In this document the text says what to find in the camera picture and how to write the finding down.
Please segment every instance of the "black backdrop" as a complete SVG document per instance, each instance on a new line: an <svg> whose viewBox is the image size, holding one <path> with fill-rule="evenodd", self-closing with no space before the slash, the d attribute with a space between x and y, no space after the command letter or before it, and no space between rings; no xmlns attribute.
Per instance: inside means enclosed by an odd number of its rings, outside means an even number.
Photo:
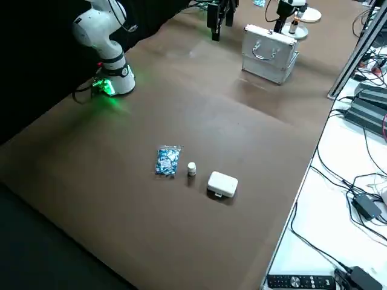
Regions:
<svg viewBox="0 0 387 290"><path fill-rule="evenodd" d="M155 34L189 2L121 0L128 19L133 19L138 29L131 34L119 29L111 39L126 51ZM92 77L98 62L96 52L78 44L71 33L73 20L90 8L88 2L7 1L6 5L2 36L8 51L3 53L2 63L8 81L0 93L0 144Z"/></svg>

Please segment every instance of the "small white bottle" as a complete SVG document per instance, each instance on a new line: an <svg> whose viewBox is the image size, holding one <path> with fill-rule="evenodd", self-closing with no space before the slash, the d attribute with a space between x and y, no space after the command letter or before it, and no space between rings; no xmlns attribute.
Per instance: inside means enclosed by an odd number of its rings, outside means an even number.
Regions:
<svg viewBox="0 0 387 290"><path fill-rule="evenodd" d="M196 175L196 164L194 162L188 163L187 169L188 169L188 176Z"/></svg>

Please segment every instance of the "white box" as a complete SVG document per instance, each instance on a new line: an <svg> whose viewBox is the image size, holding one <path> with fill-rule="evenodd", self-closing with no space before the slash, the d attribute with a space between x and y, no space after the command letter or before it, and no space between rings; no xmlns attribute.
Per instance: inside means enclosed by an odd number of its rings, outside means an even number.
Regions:
<svg viewBox="0 0 387 290"><path fill-rule="evenodd" d="M220 172L212 172L208 180L207 188L215 192L215 196L221 198L223 195L232 198L235 194L238 180Z"/></svg>
<svg viewBox="0 0 387 290"><path fill-rule="evenodd" d="M290 75L298 56L298 41L248 24L244 29L242 69L282 84Z"/></svg>

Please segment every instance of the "silver metal case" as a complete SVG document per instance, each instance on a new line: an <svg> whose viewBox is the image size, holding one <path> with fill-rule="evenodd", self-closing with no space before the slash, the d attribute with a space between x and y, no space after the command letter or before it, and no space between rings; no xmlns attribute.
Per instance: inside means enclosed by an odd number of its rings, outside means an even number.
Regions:
<svg viewBox="0 0 387 290"><path fill-rule="evenodd" d="M248 24L242 45L242 69L282 84L296 62L298 41L261 27Z"/></svg>

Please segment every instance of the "black mount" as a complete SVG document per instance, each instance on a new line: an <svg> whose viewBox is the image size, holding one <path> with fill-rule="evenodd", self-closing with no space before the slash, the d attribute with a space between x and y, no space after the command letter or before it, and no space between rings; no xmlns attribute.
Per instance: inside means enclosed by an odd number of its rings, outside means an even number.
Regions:
<svg viewBox="0 0 387 290"><path fill-rule="evenodd" d="M239 0L214 0L207 6L207 27L211 28L212 40L219 41L220 28L226 19L226 26L231 27Z"/></svg>
<svg viewBox="0 0 387 290"><path fill-rule="evenodd" d="M274 26L274 32L281 33L282 28L286 23L286 19L295 12L295 8L286 3L285 1L278 2L277 14L278 19L276 25Z"/></svg>

